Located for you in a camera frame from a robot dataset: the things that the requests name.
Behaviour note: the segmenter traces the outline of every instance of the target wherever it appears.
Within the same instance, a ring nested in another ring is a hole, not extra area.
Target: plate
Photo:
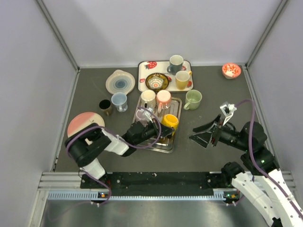
[[[164,90],[169,85],[169,79],[163,73],[152,73],[145,80],[148,89],[158,92]]]
[[[105,85],[108,92],[112,95],[117,92],[122,92],[127,95],[133,90],[135,80],[132,74],[122,70],[116,70],[107,78]]]
[[[67,136],[72,136],[73,134],[79,132],[92,123],[97,123],[100,126],[105,126],[103,118],[97,113],[84,112],[77,115],[68,125]]]

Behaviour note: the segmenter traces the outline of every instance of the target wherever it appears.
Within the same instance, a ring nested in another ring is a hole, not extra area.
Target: white tray
[[[190,91],[191,89],[193,89],[194,83],[193,83],[192,76],[190,77],[190,81],[188,83],[187,88],[185,88],[183,90],[179,90],[176,87],[176,76],[170,72],[167,72],[167,67],[169,66],[169,61],[156,61],[157,65],[154,68],[149,67],[151,62],[154,62],[154,61],[142,61],[138,65],[138,70],[139,70],[139,72],[138,72],[138,75],[139,75],[138,89],[139,89],[139,91],[143,92],[143,91],[148,90],[147,86],[145,85],[145,79],[149,75],[151,75],[152,73],[155,73],[155,72],[163,73],[169,79],[171,79],[171,81],[169,82],[169,86],[166,88],[166,90],[169,92],[187,92],[187,91]],[[188,61],[184,61],[182,70],[191,71],[191,66]]]

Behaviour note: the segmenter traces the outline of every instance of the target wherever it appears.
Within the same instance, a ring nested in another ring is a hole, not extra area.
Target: gray mug
[[[183,58],[180,55],[173,55],[169,59],[169,66],[167,67],[167,72],[171,72],[175,75],[177,72],[182,70]]]

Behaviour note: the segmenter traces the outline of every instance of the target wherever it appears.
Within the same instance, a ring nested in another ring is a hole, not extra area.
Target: light blue mug
[[[127,96],[122,92],[115,93],[111,98],[112,104],[117,108],[119,112],[127,110]]]

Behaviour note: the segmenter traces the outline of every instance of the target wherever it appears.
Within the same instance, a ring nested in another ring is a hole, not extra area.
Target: yellow mug
[[[179,71],[176,73],[176,86],[179,90],[184,90],[189,82],[192,71]]]
[[[172,114],[166,114],[163,116],[162,118],[162,122],[161,122],[164,126],[167,127],[171,127],[174,128],[174,132],[172,133],[172,135],[175,134],[178,126],[179,126],[179,120],[176,116],[172,115]]]

